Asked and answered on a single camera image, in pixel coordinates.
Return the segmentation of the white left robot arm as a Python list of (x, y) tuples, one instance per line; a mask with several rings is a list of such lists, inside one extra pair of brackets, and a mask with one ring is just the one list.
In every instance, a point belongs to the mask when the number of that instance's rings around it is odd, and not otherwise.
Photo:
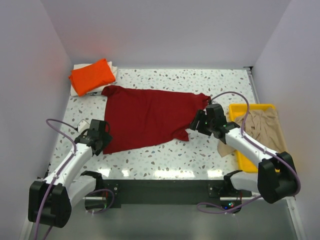
[(52, 173), (44, 179), (35, 180), (29, 188), (28, 220), (32, 223), (63, 228), (73, 206), (88, 194), (99, 196), (104, 190), (100, 173), (80, 171), (113, 139), (110, 125), (105, 120), (83, 120), (74, 130), (79, 134), (77, 137), (65, 135), (71, 142), (65, 159)]

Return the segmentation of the dark red t-shirt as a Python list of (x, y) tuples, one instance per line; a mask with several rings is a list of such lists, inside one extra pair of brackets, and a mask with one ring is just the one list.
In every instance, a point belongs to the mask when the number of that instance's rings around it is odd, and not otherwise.
[(104, 119), (112, 136), (103, 153), (139, 149), (174, 139), (189, 141), (187, 129), (197, 111), (211, 99), (203, 93), (155, 89), (131, 89), (110, 85), (103, 89), (107, 98)]

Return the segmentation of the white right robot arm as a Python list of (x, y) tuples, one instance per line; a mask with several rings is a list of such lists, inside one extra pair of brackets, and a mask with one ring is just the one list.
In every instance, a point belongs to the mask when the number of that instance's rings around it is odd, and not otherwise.
[(214, 136), (223, 144), (242, 153), (257, 167), (257, 173), (243, 170), (224, 176), (223, 192), (230, 197), (239, 191), (259, 193), (269, 204), (296, 195), (301, 189), (292, 156), (286, 151), (276, 152), (244, 132), (243, 127), (227, 121), (220, 104), (210, 104), (198, 110), (189, 128), (207, 136)]

